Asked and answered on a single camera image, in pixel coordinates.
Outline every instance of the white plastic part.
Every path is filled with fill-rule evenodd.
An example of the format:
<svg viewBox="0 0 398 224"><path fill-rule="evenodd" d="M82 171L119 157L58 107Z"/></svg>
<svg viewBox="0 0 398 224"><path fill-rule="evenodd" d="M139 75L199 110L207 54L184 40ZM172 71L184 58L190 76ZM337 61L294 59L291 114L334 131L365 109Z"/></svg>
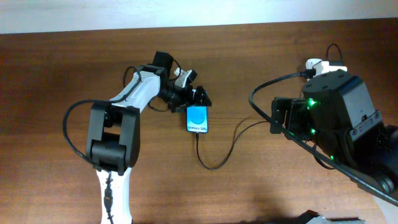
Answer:
<svg viewBox="0 0 398 224"><path fill-rule="evenodd" d="M119 176L117 172L111 172L111 190L113 197L113 204L111 215L113 216L114 224L132 224L132 216L129 208L129 181L131 168L127 168L123 176ZM101 204L102 204L102 218L101 224L109 224L108 214L104 206L104 194L106 188L106 180L109 173L106 171L97 171L99 183L101 184Z"/></svg>
<svg viewBox="0 0 398 224"><path fill-rule="evenodd" d="M386 202L385 200L379 199L376 196L373 196L374 201L380 207L381 212L386 218L388 224L395 224L398 220L398 207L395 205Z"/></svg>
<svg viewBox="0 0 398 224"><path fill-rule="evenodd" d="M140 113L148 104L148 102L155 97L160 90L160 77L153 74L152 72L141 71L142 81L138 86L132 91L132 93L122 102L113 103L114 106L128 107L133 106L139 108ZM137 82L138 73L134 73L134 77L131 82L120 92L117 96L111 100L117 100L123 97Z"/></svg>
<svg viewBox="0 0 398 224"><path fill-rule="evenodd" d="M305 68L306 69L314 68L317 71L317 73L314 75L314 77L317 75L324 74L324 73L334 72L339 69L347 72L346 66L330 65L329 61L324 61L324 60L318 59L318 58L308 59L307 62L305 62Z"/></svg>
<svg viewBox="0 0 398 224"><path fill-rule="evenodd" d="M179 73L180 73L180 68L177 68L177 69L174 71L174 75L179 75ZM181 88L185 88L185 85L187 84L188 77L189 77L191 74L192 74L192 70L189 70L189 71L187 71L187 72L184 71L184 70L181 70L181 75L180 75L179 78L175 81L174 85L179 86L179 87L181 87Z"/></svg>

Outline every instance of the white background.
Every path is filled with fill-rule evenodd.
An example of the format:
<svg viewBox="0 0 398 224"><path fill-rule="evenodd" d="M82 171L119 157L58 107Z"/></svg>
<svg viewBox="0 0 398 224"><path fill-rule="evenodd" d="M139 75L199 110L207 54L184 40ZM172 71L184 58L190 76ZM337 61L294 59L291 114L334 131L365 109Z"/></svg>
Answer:
<svg viewBox="0 0 398 224"><path fill-rule="evenodd" d="M398 17L398 0L0 0L0 33Z"/></svg>

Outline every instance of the brown wood grain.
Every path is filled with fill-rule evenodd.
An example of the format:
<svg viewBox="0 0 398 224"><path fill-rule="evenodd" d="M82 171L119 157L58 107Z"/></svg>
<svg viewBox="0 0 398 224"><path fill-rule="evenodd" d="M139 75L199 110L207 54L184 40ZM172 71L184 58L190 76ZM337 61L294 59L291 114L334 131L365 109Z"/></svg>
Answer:
<svg viewBox="0 0 398 224"><path fill-rule="evenodd" d="M308 58L324 58L332 42L348 70L366 82L385 123L398 124L397 36L397 19L0 35L0 220L100 222L95 171L67 146L61 120L78 100L115 96L124 69L151 62L156 50L195 69L194 85L210 94L210 131L200 137L210 166L224 158L241 120L247 118L238 131L261 120L248 103L251 90L303 69ZM255 101L270 112L275 96L296 97L302 85L278 83ZM89 108L69 119L80 149ZM130 182L136 223L239 223L308 209L385 222L369 194L282 135L272 136L268 124L248 130L228 163L210 172L197 161L182 114L145 109L141 115L141 153Z"/></svg>

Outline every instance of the blue phone screen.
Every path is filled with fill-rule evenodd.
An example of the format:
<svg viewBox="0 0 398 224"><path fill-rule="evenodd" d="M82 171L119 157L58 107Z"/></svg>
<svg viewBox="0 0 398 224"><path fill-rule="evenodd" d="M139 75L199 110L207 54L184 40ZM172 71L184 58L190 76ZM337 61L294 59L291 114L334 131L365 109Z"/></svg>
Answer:
<svg viewBox="0 0 398 224"><path fill-rule="evenodd" d="M187 131L207 133L207 106L190 106L187 108Z"/></svg>

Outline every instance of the robotic hand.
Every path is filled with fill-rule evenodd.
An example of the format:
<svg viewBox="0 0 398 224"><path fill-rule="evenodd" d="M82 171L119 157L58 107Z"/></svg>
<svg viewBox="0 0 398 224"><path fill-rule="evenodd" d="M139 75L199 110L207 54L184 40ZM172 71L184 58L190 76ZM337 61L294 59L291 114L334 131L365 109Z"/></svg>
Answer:
<svg viewBox="0 0 398 224"><path fill-rule="evenodd" d="M179 67L177 78L170 80L170 69L175 61L171 55L156 52L153 62L134 68L134 77L120 94L109 101L85 100L72 105L63 120L63 133L72 149L97 170L101 184L101 223L132 223L129 210L129 177L136 164L140 148L140 113L158 96L168 104L171 112L184 112L190 105L211 106L203 89L196 90L191 82L197 76L194 70L187 72ZM86 155L70 141L67 134L67 118L74 107L92 103ZM120 126L120 134L107 133L106 128Z"/></svg>
<svg viewBox="0 0 398 224"><path fill-rule="evenodd" d="M311 59L306 66L304 72L258 86L249 97L251 106L270 122L272 134L284 133L323 167L339 170L359 188L398 206L398 127L384 126L365 83L342 61ZM276 97L271 117L253 102L260 89L292 77L309 79L303 98Z"/></svg>

